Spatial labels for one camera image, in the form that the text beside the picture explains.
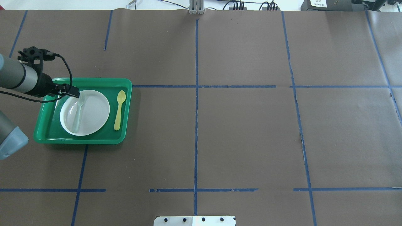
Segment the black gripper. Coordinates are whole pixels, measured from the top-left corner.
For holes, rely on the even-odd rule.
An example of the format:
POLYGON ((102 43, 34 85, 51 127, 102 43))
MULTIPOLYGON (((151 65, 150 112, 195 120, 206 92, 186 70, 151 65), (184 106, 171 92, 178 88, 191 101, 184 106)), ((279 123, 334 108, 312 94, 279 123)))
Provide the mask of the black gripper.
POLYGON ((38 76, 37 82, 35 89, 36 97, 66 95, 79 98, 79 88, 72 85, 54 83, 52 78, 45 73, 41 73, 38 76))

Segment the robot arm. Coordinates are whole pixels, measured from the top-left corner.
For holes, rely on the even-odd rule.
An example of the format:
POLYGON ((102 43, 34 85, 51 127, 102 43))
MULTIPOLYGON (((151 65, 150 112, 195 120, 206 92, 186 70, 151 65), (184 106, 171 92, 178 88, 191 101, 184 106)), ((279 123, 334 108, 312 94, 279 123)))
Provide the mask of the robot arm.
MULTIPOLYGON (((39 98, 45 96, 65 96, 79 98, 79 89, 73 86, 72 73, 68 68, 69 83, 57 84, 43 73, 43 62, 52 61, 58 53, 49 50, 39 50, 31 47, 20 51, 17 60, 1 55, 0 81, 1 88, 7 89, 3 94, 39 103, 39 98)), ((4 113, 0 116, 0 153, 1 160, 16 153, 27 145, 29 139, 4 113)))

